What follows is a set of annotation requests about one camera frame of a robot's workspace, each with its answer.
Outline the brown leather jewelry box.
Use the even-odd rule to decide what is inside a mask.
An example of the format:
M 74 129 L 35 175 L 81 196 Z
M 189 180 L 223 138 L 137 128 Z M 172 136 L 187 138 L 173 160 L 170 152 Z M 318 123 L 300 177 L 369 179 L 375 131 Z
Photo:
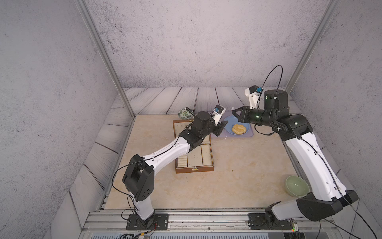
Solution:
M 176 159 L 177 174 L 209 171 L 214 171 L 210 136 L 207 136 L 200 146 Z

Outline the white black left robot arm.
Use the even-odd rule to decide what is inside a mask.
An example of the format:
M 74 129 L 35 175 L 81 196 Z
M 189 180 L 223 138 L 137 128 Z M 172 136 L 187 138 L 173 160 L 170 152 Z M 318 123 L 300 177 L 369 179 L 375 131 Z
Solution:
M 220 136 L 227 121 L 221 121 L 226 109 L 216 105 L 211 112 L 198 112 L 194 120 L 186 126 L 168 145 L 141 157 L 132 156 L 122 177 L 126 189 L 132 194 L 132 202 L 136 207 L 136 217 L 141 223 L 154 219 L 155 210 L 150 195 L 154 191 L 156 174 L 170 162 L 193 151 L 210 134 Z

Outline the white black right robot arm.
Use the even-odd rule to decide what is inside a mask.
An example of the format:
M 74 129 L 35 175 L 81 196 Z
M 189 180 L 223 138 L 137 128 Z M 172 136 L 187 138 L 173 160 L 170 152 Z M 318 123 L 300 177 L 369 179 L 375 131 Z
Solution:
M 245 89 L 250 105 L 232 110 L 239 122 L 268 126 L 292 151 L 304 171 L 311 191 L 295 200 L 267 208 L 271 221 L 305 217 L 313 222 L 326 219 L 351 206 L 359 197 L 335 175 L 321 152 L 313 128 L 301 114 L 291 114 L 288 94 L 253 86 Z

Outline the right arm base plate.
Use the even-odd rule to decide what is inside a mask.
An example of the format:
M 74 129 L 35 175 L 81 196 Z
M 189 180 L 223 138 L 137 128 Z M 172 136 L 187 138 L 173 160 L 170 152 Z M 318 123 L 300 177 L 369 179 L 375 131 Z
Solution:
M 293 223 L 290 219 L 280 221 L 269 213 L 248 214 L 248 226 L 252 230 L 292 230 Z

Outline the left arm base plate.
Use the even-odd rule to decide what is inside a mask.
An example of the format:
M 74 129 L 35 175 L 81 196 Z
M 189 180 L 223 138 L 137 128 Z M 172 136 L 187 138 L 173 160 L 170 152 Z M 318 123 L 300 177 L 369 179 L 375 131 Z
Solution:
M 127 220 L 127 231 L 166 231 L 168 229 L 169 214 L 154 213 L 147 220 L 137 214 L 130 214 Z

